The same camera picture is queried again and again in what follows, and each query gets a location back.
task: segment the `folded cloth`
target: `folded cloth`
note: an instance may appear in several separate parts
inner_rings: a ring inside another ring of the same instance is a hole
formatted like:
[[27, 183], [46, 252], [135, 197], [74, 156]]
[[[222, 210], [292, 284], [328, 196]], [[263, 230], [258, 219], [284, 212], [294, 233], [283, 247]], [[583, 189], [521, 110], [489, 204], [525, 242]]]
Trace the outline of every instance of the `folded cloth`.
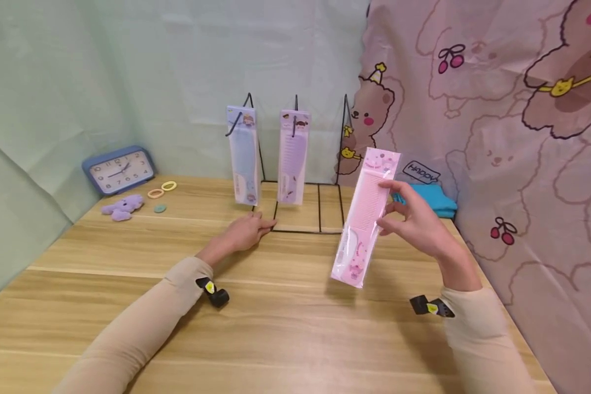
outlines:
[[[429, 207], [438, 215], [438, 217], [452, 218], [457, 211], [457, 204], [454, 200], [444, 195], [442, 187], [440, 185], [412, 185], [416, 193], [420, 194], [422, 198], [427, 201]], [[401, 203], [405, 203], [405, 200], [400, 194], [392, 194], [392, 199]]]

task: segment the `bear print fabric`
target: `bear print fabric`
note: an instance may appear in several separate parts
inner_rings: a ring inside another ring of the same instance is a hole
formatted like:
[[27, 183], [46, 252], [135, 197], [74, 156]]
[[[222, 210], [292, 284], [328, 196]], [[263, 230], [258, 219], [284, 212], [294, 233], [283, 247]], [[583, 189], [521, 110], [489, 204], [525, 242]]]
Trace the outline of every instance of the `bear print fabric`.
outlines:
[[591, 394], [591, 0], [373, 0], [338, 182], [442, 186], [559, 393]]

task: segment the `plastic packaging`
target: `plastic packaging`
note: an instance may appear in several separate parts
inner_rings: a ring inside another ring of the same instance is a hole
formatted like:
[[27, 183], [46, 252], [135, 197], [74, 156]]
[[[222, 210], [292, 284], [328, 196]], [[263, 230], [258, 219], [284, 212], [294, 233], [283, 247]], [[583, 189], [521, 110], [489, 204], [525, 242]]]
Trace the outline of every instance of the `plastic packaging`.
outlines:
[[379, 183], [394, 179], [400, 157], [399, 153], [387, 150], [366, 150], [331, 278], [357, 289], [363, 287], [363, 278], [379, 235], [376, 221], [383, 215], [389, 194], [387, 189], [379, 187]]
[[280, 160], [276, 200], [283, 204], [302, 205], [310, 123], [311, 115], [308, 112], [283, 109], [280, 113]]
[[229, 136], [234, 199], [239, 204], [258, 206], [260, 185], [258, 179], [256, 110], [254, 108], [229, 106], [227, 116], [228, 132], [236, 122], [234, 130]]

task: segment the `alarm clock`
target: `alarm clock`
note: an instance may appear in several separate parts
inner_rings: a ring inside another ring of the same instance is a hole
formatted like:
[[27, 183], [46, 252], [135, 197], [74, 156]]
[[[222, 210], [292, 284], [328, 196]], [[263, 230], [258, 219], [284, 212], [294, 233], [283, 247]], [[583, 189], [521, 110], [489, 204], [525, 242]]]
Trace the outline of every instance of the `alarm clock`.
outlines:
[[155, 177], [149, 152], [138, 145], [89, 158], [81, 168], [103, 195], [122, 193]]

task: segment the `purple stuffed toy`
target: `purple stuffed toy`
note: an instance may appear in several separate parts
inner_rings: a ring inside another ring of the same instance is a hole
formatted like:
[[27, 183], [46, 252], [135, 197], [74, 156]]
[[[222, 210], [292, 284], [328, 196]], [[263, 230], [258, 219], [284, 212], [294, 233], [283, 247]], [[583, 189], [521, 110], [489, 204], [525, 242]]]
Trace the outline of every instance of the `purple stuffed toy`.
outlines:
[[139, 194], [132, 194], [110, 206], [101, 208], [101, 212], [103, 215], [112, 215], [112, 220], [114, 222], [120, 222], [131, 219], [131, 212], [134, 212], [140, 207], [142, 207], [142, 196]]

